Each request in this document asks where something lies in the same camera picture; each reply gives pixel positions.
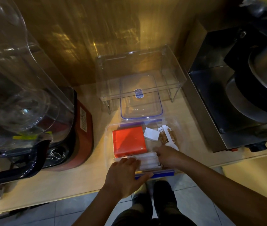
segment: red blender base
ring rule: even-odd
[[[94,148],[93,121],[91,113],[77,100],[77,117],[75,120],[76,143],[74,152],[64,163],[46,168],[49,171],[64,171],[83,164]]]

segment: blue sticker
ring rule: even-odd
[[[136,89],[134,91],[134,93],[136,94],[136,98],[142,98],[142,97],[144,97],[144,94],[143,94],[143,92],[142,92],[141,89]]]

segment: leg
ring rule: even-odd
[[[157,181],[153,188],[154,207],[161,225],[188,225],[196,224],[183,215],[177,208],[174,192],[167,181]]]
[[[132,200],[133,205],[129,209],[121,212],[112,226],[144,226],[150,224],[152,203],[150,195],[145,190],[141,189],[134,195]]]

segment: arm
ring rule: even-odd
[[[267,198],[167,146],[157,150],[159,161],[189,175],[236,225],[267,225]]]
[[[153,176],[153,173],[147,173],[135,180],[135,171],[139,165],[140,161],[134,158],[121,159],[120,162],[113,163],[102,189],[73,226],[103,226],[116,204]]]

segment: countertop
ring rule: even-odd
[[[45,169],[31,178],[7,184],[0,200],[0,213],[96,192],[103,186],[107,173],[103,151],[104,130],[108,124],[120,122],[119,100],[111,103],[113,111],[108,114],[105,105],[96,96],[95,84],[75,87],[75,90],[78,99],[93,116],[95,145],[92,155],[77,168],[60,172]],[[178,92],[174,102],[169,100],[167,91],[161,91],[160,98],[163,115],[176,117],[185,132],[188,144],[186,154],[201,163],[214,167],[267,155],[267,150],[252,153],[248,148],[240,148],[236,152],[209,151],[182,91]]]

